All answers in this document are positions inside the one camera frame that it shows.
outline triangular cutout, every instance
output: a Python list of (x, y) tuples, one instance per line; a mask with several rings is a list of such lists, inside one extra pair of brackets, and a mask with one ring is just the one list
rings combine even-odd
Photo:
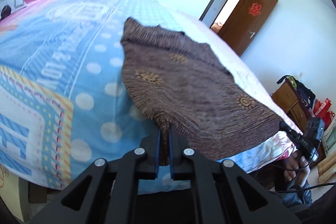
[(246, 180), (242, 177), (238, 177), (237, 181), (250, 211), (255, 211), (267, 205), (266, 199), (264, 199), (248, 182), (246, 182)]
[(80, 184), (77, 185), (65, 198), (62, 199), (61, 204), (75, 211), (79, 211), (86, 192), (89, 189), (92, 176), (87, 176)]

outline bed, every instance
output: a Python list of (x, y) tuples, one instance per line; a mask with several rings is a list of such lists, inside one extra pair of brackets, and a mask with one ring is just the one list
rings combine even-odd
[[(153, 122), (122, 83), (125, 20), (183, 31), (208, 43), (246, 93), (282, 117), (255, 75), (198, 20), (154, 0), (33, 0), (0, 21), (0, 163), (38, 185), (63, 189), (95, 159), (122, 157)], [(230, 157), (252, 172), (294, 149), (284, 132)], [(189, 187), (160, 166), (139, 194)]]

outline hand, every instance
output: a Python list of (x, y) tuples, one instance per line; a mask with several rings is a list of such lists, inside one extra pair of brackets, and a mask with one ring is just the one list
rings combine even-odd
[[(307, 159), (304, 156), (300, 158), (298, 155), (299, 155), (298, 151), (293, 152), (289, 156), (289, 158), (285, 161), (285, 167), (287, 169), (294, 169), (294, 170), (298, 169), (299, 166), (300, 168), (304, 167), (304, 169), (301, 170), (301, 173), (295, 182), (296, 185), (302, 188), (306, 183), (306, 180), (310, 173), (310, 168)], [(285, 170), (283, 172), (283, 175), (286, 181), (291, 181), (293, 178), (296, 177), (296, 172)]]

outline folded blanket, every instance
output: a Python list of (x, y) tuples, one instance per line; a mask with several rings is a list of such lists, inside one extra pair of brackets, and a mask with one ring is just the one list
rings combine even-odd
[(279, 130), (281, 118), (234, 82), (208, 44), (183, 32), (124, 25), (122, 77), (135, 105), (162, 133), (167, 164), (170, 124), (207, 158), (220, 160), (259, 145)]

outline metal bolt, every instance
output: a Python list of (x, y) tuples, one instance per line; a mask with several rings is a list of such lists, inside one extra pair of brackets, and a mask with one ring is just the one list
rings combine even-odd
[(223, 160), (223, 165), (225, 166), (225, 167), (232, 167), (232, 166), (234, 166), (234, 162), (232, 161), (232, 160)]
[(105, 165), (105, 160), (104, 159), (97, 159), (97, 160), (94, 161), (94, 164), (97, 167), (103, 166), (103, 165)]
[(195, 151), (192, 148), (186, 148), (183, 150), (183, 154), (186, 156), (192, 156), (195, 154)]
[(145, 150), (142, 147), (138, 147), (138, 148), (134, 149), (134, 153), (136, 155), (143, 155), (143, 154), (145, 154)]

